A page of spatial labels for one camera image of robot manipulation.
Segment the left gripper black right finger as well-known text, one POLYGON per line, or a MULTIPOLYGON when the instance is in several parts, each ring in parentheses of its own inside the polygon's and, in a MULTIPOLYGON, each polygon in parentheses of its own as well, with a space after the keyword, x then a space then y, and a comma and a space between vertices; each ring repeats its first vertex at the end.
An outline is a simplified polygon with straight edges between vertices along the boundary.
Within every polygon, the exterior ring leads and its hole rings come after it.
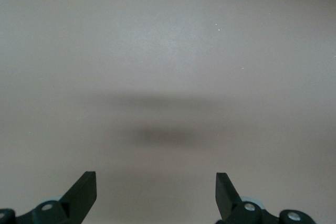
POLYGON ((221 216, 217 223, 278 223, 279 218, 251 200, 242 200, 226 173, 216 174, 216 204, 221 216))

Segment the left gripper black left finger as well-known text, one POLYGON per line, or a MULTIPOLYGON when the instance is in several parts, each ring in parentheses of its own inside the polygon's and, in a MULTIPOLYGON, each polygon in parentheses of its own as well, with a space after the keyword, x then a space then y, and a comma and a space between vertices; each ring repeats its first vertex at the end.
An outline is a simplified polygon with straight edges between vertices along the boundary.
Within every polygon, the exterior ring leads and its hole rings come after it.
POLYGON ((84 172, 60 199, 39 204, 30 212, 16 217, 16 223, 82 223, 96 199, 96 173, 84 172))

